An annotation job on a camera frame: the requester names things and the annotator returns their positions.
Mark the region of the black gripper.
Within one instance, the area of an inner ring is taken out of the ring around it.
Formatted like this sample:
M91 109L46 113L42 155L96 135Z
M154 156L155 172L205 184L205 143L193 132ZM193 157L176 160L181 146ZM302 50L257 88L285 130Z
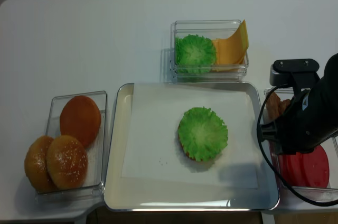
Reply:
M310 153L335 137L335 91L303 90L277 119L260 125L260 141L274 142L283 154Z

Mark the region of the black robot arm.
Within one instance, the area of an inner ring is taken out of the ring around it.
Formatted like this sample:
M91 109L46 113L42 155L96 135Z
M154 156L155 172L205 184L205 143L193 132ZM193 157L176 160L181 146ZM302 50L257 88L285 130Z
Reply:
M286 110L267 124L257 125L259 141L271 141L284 154L310 153L337 136L337 55L329 58L324 76L313 59L276 60L270 69L273 89L292 88Z

